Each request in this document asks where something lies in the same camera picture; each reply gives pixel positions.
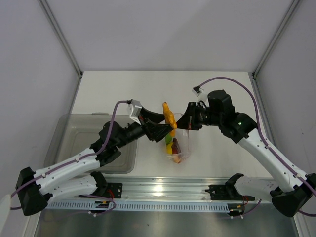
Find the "green toy lime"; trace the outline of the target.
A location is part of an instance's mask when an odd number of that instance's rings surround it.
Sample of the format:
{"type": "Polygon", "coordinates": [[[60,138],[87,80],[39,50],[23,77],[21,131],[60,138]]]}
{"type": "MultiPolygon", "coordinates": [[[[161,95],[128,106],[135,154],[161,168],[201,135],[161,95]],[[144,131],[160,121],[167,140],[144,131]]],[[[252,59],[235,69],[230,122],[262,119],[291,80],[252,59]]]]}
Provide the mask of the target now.
{"type": "Polygon", "coordinates": [[[168,145],[168,144],[170,144],[172,141],[173,141],[173,137],[168,133],[168,134],[165,136],[165,144],[168,145]]]}

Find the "clear pink zip top bag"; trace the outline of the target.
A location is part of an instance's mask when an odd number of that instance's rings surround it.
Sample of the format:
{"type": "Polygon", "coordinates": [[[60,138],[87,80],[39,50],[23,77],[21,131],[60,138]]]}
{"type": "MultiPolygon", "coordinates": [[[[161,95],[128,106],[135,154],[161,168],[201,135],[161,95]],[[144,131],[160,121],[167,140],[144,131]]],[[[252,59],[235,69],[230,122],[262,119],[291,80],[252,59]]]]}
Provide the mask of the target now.
{"type": "MultiPolygon", "coordinates": [[[[181,152],[183,154],[182,161],[186,160],[191,155],[190,133],[188,130],[176,129],[175,137],[179,142],[181,152]]],[[[166,153],[165,138],[161,141],[161,148],[166,157],[172,161],[172,155],[166,153]]]]}

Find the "yellow toy fruit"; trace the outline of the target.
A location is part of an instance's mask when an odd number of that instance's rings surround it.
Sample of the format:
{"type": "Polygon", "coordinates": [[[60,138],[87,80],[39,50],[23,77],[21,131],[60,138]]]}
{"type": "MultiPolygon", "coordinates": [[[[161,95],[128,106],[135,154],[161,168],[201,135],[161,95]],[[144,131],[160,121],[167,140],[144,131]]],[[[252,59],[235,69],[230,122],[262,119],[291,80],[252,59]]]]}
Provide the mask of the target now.
{"type": "Polygon", "coordinates": [[[172,144],[166,145],[166,153],[167,153],[168,155],[172,155],[172,154],[173,154],[172,144]]]}

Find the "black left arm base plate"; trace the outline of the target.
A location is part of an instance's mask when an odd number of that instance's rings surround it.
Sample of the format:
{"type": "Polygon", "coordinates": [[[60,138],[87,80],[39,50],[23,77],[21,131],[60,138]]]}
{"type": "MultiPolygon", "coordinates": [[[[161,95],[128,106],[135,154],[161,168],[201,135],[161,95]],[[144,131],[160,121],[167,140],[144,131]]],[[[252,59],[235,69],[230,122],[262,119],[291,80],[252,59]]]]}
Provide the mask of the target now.
{"type": "Polygon", "coordinates": [[[108,198],[121,198],[123,191],[123,183],[108,183],[105,195],[108,198]]]}

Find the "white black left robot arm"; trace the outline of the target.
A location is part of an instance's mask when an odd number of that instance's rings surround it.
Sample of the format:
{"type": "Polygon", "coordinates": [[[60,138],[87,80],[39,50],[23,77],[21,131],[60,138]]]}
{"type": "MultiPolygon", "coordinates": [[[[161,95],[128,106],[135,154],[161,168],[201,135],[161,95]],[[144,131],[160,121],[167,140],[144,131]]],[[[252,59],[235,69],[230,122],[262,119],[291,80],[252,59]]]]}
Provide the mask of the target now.
{"type": "Polygon", "coordinates": [[[120,148],[139,138],[146,136],[158,142],[177,128],[172,112],[158,114],[143,107],[130,107],[133,123],[122,127],[112,115],[99,132],[99,139],[77,155],[46,168],[22,169],[12,193],[20,202],[18,209],[25,216],[31,216],[59,199],[103,197],[108,183],[96,169],[113,162],[121,155],[120,148]]]}

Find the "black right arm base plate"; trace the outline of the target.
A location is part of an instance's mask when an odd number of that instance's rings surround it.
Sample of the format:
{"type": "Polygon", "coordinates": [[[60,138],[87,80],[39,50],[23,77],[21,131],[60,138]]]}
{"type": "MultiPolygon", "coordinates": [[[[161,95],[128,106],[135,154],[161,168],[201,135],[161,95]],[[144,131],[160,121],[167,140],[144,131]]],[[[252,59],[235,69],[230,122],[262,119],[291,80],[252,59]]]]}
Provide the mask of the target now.
{"type": "Polygon", "coordinates": [[[209,185],[204,190],[210,195],[211,200],[227,200],[227,201],[242,201],[242,195],[239,194],[234,185],[209,185]]]}

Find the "orange toy food piece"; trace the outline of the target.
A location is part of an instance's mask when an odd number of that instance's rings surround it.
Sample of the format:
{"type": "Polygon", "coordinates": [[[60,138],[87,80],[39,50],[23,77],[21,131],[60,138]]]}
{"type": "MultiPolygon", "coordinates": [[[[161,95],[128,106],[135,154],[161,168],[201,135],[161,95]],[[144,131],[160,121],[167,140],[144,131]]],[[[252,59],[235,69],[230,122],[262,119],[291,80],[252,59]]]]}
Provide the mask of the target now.
{"type": "Polygon", "coordinates": [[[175,132],[177,129],[177,123],[175,120],[174,113],[170,110],[167,102],[163,102],[162,109],[163,109],[163,115],[165,118],[165,124],[169,125],[172,128],[172,131],[169,134],[173,138],[175,137],[175,132]]]}

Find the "orange red toy hot dog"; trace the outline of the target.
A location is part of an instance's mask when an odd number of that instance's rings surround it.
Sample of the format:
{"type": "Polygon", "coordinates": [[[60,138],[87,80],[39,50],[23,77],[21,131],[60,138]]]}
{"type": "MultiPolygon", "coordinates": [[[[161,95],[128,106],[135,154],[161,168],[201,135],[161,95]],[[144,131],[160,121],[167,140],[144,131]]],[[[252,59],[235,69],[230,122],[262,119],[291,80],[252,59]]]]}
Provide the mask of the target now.
{"type": "Polygon", "coordinates": [[[171,150],[172,150],[172,161],[177,164],[181,163],[183,154],[181,152],[179,142],[176,138],[172,139],[171,150]]]}

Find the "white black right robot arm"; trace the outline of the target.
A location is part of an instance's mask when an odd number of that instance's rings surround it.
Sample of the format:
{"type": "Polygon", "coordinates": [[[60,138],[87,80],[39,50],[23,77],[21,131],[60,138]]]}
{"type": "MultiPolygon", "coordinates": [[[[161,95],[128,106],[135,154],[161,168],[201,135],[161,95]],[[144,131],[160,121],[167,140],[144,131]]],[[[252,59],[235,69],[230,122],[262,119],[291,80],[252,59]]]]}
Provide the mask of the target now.
{"type": "Polygon", "coordinates": [[[307,174],[289,161],[263,136],[258,123],[235,111],[230,95],[224,90],[210,92],[207,99],[206,108],[190,102],[177,127],[184,130],[218,127],[225,137],[252,154],[274,179],[268,182],[235,174],[226,182],[226,195],[231,199],[252,196],[269,201],[281,214],[293,217],[315,193],[316,175],[307,174]]]}

